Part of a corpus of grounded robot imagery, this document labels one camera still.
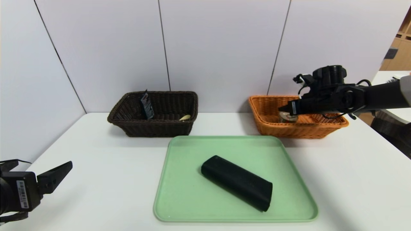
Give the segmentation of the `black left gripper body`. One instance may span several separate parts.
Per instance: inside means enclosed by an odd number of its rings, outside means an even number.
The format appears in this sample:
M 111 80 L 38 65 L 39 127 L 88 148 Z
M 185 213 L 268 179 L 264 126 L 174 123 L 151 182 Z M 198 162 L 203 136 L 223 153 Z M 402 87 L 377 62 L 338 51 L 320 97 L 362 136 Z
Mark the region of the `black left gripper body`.
M 1 173 L 1 214 L 31 212 L 40 200 L 34 172 Z

